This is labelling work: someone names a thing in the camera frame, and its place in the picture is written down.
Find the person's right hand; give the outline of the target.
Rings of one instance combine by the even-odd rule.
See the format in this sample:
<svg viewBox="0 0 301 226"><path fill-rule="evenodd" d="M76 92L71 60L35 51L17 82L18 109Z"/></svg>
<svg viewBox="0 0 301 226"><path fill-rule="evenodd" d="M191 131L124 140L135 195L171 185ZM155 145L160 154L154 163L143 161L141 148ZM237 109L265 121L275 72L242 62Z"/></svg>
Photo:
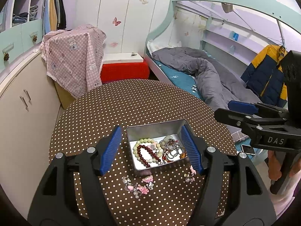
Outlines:
<svg viewBox="0 0 301 226"><path fill-rule="evenodd" d="M300 172L300 159L295 162L291 168L289 177L292 178L297 173ZM274 154L274 151L269 150L268 151L268 177L273 180L277 181L282 176L281 173L281 164L278 161L277 157Z"/></svg>

